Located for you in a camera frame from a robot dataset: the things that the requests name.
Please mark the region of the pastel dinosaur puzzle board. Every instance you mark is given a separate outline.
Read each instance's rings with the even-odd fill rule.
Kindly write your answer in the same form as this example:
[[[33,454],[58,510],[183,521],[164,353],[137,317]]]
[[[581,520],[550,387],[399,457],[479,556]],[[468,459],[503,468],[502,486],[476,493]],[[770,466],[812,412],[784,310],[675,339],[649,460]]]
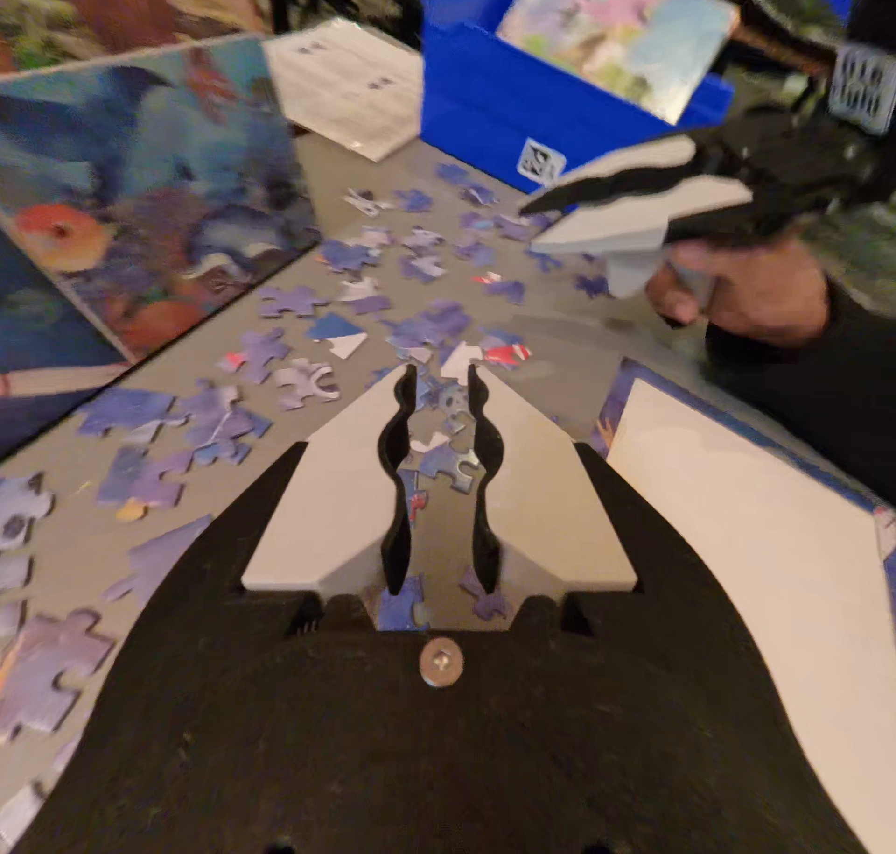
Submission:
[[[513,0],[497,37],[676,125],[738,21],[728,0]]]

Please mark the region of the red striped puzzle piece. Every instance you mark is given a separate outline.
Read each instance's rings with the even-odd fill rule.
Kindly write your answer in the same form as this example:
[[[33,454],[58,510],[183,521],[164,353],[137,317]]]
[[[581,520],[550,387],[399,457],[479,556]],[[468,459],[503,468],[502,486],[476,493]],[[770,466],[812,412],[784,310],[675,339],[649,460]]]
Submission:
[[[532,352],[520,342],[505,342],[489,339],[480,345],[483,360],[492,367],[502,367],[508,371],[521,367],[532,358]]]

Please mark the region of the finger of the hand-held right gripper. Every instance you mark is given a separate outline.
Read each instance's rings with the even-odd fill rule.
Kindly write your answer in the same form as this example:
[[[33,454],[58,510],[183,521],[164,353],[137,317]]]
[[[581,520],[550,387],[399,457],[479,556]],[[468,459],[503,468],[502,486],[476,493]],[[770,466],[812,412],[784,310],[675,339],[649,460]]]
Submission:
[[[538,235],[531,247],[537,254],[552,257],[598,257],[609,295],[627,299],[643,291],[666,261],[666,239],[674,220],[698,218],[752,201],[752,192],[736,179],[686,179],[667,191],[579,207]]]
[[[684,178],[698,150],[698,144],[686,134],[613,150],[524,198],[520,212],[565,211],[601,205],[628,194],[665,191]]]

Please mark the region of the blue plastic bin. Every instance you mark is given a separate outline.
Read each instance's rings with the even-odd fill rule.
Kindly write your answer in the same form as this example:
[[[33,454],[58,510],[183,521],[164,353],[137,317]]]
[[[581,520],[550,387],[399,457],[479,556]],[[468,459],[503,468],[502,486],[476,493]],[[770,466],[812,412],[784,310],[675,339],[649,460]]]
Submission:
[[[422,0],[420,138],[519,191],[528,138],[566,156],[570,172],[605,153],[725,120],[734,89],[708,74],[677,126],[496,36],[512,0]]]

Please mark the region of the white puzzle frame blue border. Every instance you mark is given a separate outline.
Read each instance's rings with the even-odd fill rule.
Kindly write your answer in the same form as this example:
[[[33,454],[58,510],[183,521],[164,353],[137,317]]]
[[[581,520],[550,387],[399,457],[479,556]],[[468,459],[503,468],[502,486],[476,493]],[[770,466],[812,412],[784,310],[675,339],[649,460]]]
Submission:
[[[592,444],[712,571],[866,850],[894,852],[894,510],[628,358]]]

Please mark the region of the black white square tag sticker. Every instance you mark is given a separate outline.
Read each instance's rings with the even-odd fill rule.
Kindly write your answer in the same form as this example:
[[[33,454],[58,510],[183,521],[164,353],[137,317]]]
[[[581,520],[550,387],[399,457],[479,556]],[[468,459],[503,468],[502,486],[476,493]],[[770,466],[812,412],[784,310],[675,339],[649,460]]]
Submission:
[[[562,152],[532,138],[526,139],[516,165],[519,176],[537,187],[550,187],[565,169],[566,156]]]

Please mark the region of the person's right hand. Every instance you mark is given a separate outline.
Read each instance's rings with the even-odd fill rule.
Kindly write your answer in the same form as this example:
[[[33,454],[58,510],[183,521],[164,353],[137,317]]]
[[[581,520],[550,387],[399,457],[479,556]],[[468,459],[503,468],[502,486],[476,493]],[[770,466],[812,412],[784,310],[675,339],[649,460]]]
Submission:
[[[644,293],[664,319],[684,326],[705,321],[770,346],[808,344],[831,317],[827,276],[792,236],[739,248],[678,243]]]

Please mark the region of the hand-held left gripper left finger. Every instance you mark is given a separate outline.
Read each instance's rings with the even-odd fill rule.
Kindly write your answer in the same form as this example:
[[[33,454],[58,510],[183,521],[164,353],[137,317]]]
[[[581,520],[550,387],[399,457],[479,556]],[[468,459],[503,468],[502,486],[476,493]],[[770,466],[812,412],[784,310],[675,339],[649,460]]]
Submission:
[[[417,381],[415,367],[397,367],[311,434],[242,574],[247,590],[400,591],[411,528],[398,467]]]

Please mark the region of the person's right forearm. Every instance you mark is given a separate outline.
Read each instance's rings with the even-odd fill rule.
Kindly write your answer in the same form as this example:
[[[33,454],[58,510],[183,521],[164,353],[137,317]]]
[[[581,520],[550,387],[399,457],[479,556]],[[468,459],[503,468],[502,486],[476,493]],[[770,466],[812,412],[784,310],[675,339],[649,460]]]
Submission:
[[[710,324],[708,375],[895,504],[895,322],[827,281],[821,335],[778,347]]]

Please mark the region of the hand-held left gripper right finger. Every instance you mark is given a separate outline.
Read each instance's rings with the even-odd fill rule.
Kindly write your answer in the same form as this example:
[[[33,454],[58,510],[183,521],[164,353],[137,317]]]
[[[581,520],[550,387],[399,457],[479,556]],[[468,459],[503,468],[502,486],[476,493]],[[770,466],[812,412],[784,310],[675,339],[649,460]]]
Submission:
[[[472,569],[486,596],[633,591],[637,576],[588,466],[599,460],[483,367],[468,372],[476,488]]]

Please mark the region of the white instruction sheet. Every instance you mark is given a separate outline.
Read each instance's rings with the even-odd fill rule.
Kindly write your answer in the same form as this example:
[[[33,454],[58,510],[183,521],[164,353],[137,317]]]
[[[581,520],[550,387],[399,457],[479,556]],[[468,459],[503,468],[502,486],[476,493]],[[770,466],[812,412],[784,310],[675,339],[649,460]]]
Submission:
[[[263,42],[287,120],[378,163],[420,136],[421,54],[348,19]]]

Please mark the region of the four-picture animal picture board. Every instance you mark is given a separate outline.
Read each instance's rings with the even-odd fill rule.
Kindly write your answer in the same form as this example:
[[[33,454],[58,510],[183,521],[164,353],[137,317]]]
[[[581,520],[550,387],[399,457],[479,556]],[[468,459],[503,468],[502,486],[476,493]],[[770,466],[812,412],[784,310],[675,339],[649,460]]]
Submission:
[[[5,458],[321,241],[260,0],[1,0]]]

